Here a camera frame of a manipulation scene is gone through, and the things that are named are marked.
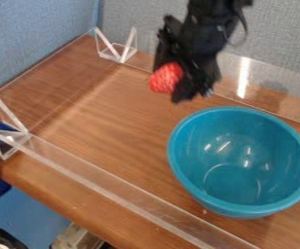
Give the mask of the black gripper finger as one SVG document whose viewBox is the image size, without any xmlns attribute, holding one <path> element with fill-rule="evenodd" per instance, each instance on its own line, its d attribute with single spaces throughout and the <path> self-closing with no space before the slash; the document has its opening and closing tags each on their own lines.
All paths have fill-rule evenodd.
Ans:
<svg viewBox="0 0 300 249">
<path fill-rule="evenodd" d="M 165 64 L 177 61 L 177 46 L 173 35 L 160 32 L 159 39 L 153 71 L 157 71 Z"/>
<path fill-rule="evenodd" d="M 179 81 L 172 94 L 172 103 L 179 104 L 181 101 L 192 100 L 204 88 L 204 82 L 184 76 Z"/>
</svg>

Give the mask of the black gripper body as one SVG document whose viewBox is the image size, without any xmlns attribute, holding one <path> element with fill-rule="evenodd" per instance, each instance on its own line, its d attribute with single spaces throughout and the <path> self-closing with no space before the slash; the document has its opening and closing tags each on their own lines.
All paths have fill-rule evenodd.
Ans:
<svg viewBox="0 0 300 249">
<path fill-rule="evenodd" d="M 224 22 L 197 15 L 188 15 L 185 21 L 180 21 L 175 16 L 165 16 L 164 22 L 159 33 L 171 33 L 176 39 L 175 62 L 180 64 L 184 76 L 204 82 L 204 88 L 197 95 L 208 97 L 213 93 L 215 83 L 223 76 L 219 53 L 224 49 Z"/>
</svg>

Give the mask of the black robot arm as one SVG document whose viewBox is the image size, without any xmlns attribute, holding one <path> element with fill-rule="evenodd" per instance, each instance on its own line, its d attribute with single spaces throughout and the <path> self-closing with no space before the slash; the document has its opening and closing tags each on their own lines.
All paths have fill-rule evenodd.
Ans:
<svg viewBox="0 0 300 249">
<path fill-rule="evenodd" d="M 223 77 L 219 53 L 238 24 L 248 30 L 244 9 L 254 4 L 255 0 L 189 0 L 184 21 L 164 17 L 151 89 L 169 93 L 175 104 L 213 94 Z"/>
</svg>

